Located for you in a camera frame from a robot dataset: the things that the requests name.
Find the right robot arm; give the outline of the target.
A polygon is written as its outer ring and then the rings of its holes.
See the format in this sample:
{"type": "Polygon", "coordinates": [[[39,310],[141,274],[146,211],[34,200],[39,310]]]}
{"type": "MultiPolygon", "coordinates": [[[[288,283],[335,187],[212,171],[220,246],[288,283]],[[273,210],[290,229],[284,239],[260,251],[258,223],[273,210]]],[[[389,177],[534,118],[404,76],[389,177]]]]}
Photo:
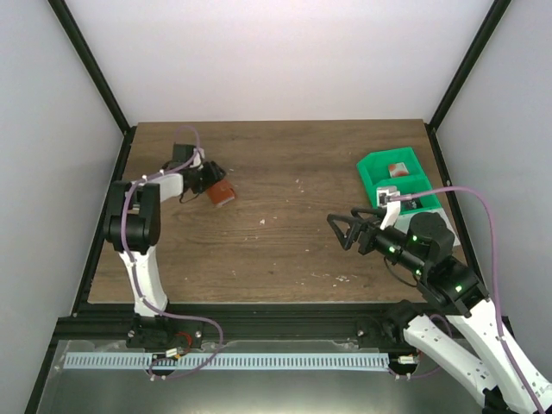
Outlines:
{"type": "Polygon", "coordinates": [[[467,340],[465,349],[408,300],[392,307],[386,335],[430,357],[460,383],[485,413],[549,413],[551,383],[530,362],[498,316],[482,280],[452,254],[455,236],[437,213],[416,214],[406,232],[383,225],[382,209],[330,214],[329,226],[345,250],[378,252],[415,279],[423,298],[467,340]]]}

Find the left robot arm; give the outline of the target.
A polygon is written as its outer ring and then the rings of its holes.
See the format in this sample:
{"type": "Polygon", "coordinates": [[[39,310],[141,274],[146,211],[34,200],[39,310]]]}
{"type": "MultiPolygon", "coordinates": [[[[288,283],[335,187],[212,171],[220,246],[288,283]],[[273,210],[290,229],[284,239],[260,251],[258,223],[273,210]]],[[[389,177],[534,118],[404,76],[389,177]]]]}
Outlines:
{"type": "Polygon", "coordinates": [[[161,204],[183,201],[189,191],[207,194],[221,206],[235,199],[226,171],[204,150],[174,144],[172,158],[158,172],[140,179],[118,180],[110,185],[103,237],[122,259],[134,299],[134,320],[129,343],[146,348],[168,347],[185,338],[176,322],[165,315],[169,304],[159,273],[156,248],[161,232],[161,204]]]}

